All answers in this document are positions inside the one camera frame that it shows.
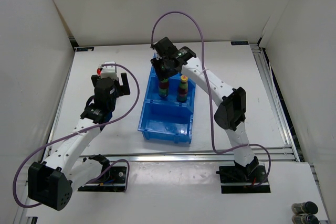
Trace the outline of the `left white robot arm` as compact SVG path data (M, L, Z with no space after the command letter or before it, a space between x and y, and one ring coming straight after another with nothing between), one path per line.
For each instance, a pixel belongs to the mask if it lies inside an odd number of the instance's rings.
M128 77L126 73L105 78L93 75L91 80L94 95L86 103L75 135L62 141L53 154L41 163L32 163L28 169L28 197L58 211L65 208L73 191L85 184L104 185L114 180L109 160L100 154L83 159L79 166L75 163L111 120L117 98L130 94Z

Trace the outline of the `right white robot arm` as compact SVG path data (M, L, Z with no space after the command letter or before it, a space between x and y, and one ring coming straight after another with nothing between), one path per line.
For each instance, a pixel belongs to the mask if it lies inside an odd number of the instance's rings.
M151 44L156 57L152 67L160 81L178 73L194 81L209 96L209 104L217 105L210 110L211 125L217 124L225 130L234 153L236 177L247 182L255 175L258 158L251 149L245 128L246 91L226 84L205 67L204 57L198 57L189 47L178 49L167 38Z

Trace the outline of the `yellow-cap sauce bottle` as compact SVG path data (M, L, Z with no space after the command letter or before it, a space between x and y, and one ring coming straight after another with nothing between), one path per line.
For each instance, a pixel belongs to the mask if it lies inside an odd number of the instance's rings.
M178 85L177 91L177 101L182 103L187 100L187 93L188 93L188 77L185 75L180 76L180 83Z
M169 95L169 79L159 81L158 94L161 99L166 99Z

